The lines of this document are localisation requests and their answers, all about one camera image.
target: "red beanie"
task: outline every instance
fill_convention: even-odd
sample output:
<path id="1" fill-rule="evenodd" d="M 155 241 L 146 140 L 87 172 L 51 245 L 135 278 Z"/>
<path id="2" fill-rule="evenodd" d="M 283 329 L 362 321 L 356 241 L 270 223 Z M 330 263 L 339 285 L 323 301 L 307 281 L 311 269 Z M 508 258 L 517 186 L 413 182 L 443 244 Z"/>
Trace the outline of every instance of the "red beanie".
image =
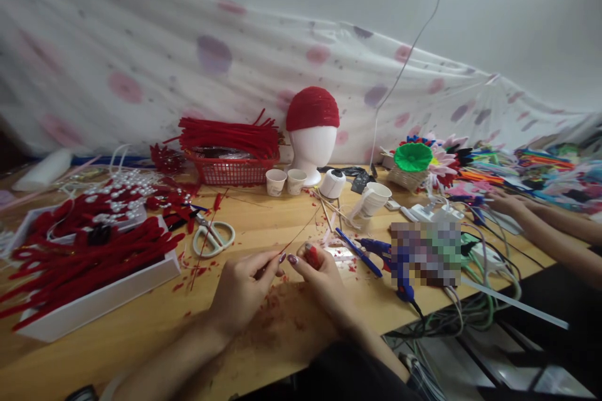
<path id="1" fill-rule="evenodd" d="M 339 107 L 324 88 L 310 86 L 298 92 L 290 102 L 287 130 L 332 126 L 339 128 Z"/>

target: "table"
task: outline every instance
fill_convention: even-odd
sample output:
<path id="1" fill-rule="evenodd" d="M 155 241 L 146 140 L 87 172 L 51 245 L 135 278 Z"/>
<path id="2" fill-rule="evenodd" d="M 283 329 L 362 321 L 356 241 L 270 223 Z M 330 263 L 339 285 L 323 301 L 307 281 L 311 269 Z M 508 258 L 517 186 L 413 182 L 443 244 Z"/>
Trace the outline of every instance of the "table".
<path id="1" fill-rule="evenodd" d="M 3 180 L 0 189 L 9 187 L 17 178 L 15 175 Z M 378 180 L 389 186 L 393 199 L 403 206 L 428 202 L 423 195 L 411 194 L 386 182 L 384 170 L 379 170 Z M 351 207 L 360 198 L 350 188 L 347 184 L 341 205 Z M 17 316 L 1 320 L 0 398 L 63 400 L 88 384 L 94 384 L 100 393 L 116 374 L 175 339 L 196 315 L 210 306 L 220 269 L 228 258 L 282 250 L 291 240 L 287 252 L 296 252 L 304 241 L 320 239 L 327 230 L 321 204 L 308 192 L 298 196 L 283 193 L 282 197 L 274 198 L 267 196 L 264 186 L 227 190 L 215 220 L 229 222 L 234 227 L 235 244 L 219 256 L 203 260 L 201 267 L 207 271 L 198 276 L 194 284 L 190 283 L 191 270 L 183 269 L 181 277 L 51 344 L 12 334 L 10 328 Z M 226 187 L 204 186 L 194 203 L 211 207 L 217 193 L 225 192 Z M 3 212 L 2 221 L 16 228 L 27 210 L 59 204 L 64 199 L 63 194 L 56 192 L 42 195 L 24 206 Z M 382 208 L 371 221 L 371 237 L 389 241 L 391 222 L 406 222 L 406 219 L 399 212 Z M 344 230 L 352 233 L 345 225 Z M 484 233 L 487 241 L 500 250 L 504 248 L 500 240 L 487 231 Z M 522 236 L 506 235 L 509 242 L 542 265 L 554 264 Z M 184 264 L 194 266 L 197 257 L 191 240 L 192 236 L 187 236 L 179 244 L 177 253 L 184 253 Z M 523 278 L 541 270 L 516 251 L 512 251 L 510 257 Z M 378 257 L 372 256 L 372 259 L 381 264 Z M 412 307 L 396 297 L 389 273 L 384 273 L 383 279 L 376 279 L 360 261 L 355 266 L 357 269 L 349 262 L 340 262 L 341 276 L 361 313 L 378 333 L 418 319 Z M 186 399 L 225 400 L 235 394 L 251 392 L 303 369 L 312 357 L 336 339 L 335 329 L 313 301 L 311 292 L 305 289 L 302 278 L 287 261 L 282 268 L 287 278 L 275 280 L 264 308 L 247 331 L 186 387 Z M 14 284 L 7 281 L 8 275 L 9 270 L 0 273 L 0 293 Z M 491 284 L 494 289 L 508 286 L 505 279 L 497 276 L 491 277 Z M 419 286 L 415 291 L 425 315 L 450 304 L 440 289 Z M 462 298 L 474 292 L 466 286 L 458 288 Z"/>

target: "white sheet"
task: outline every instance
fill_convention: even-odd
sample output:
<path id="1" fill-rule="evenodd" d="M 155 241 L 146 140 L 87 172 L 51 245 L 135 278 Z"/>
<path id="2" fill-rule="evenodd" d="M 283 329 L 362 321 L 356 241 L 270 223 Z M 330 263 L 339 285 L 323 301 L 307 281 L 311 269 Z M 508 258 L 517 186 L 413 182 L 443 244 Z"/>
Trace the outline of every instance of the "white sheet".
<path id="1" fill-rule="evenodd" d="M 148 144 L 179 134 L 182 115 L 252 122 L 266 108 L 284 129 L 291 97 L 317 85 L 341 113 L 331 162 L 367 162 L 376 108 L 409 51 L 352 24 L 228 0 L 0 2 L 0 78 L 15 94 L 0 99 L 0 115 L 35 154 L 61 145 L 110 153 L 122 143 L 147 154 Z M 588 115 L 570 108 L 415 49 L 380 109 L 376 149 L 430 130 L 514 148 Z"/>

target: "red basket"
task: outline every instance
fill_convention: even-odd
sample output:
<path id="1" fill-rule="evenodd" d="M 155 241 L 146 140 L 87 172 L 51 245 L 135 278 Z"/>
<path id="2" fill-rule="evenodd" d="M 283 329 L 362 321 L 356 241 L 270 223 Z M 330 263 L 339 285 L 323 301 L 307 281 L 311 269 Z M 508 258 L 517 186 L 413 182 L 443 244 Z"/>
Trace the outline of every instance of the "red basket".
<path id="1" fill-rule="evenodd" d="M 280 161 L 280 152 L 270 160 L 208 159 L 188 149 L 184 150 L 184 156 L 194 163 L 204 185 L 264 184 L 265 173 Z"/>

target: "paper cup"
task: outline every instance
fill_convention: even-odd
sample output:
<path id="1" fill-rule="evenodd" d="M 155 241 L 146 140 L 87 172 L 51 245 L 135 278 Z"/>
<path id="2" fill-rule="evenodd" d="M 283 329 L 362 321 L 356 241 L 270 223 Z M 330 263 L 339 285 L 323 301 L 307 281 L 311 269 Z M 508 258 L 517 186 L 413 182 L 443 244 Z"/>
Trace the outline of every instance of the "paper cup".
<path id="1" fill-rule="evenodd" d="M 391 190 L 385 185 L 376 182 L 366 184 L 362 198 L 353 207 L 351 217 L 360 216 L 367 218 L 374 216 L 378 210 L 384 207 L 391 194 Z"/>
<path id="2" fill-rule="evenodd" d="M 287 178 L 287 190 L 289 194 L 301 194 L 303 183 L 307 179 L 307 174 L 300 169 L 290 169 Z"/>
<path id="3" fill-rule="evenodd" d="M 268 195 L 278 197 L 282 194 L 284 182 L 287 181 L 287 173 L 280 169 L 270 169 L 265 173 L 265 185 Z"/>

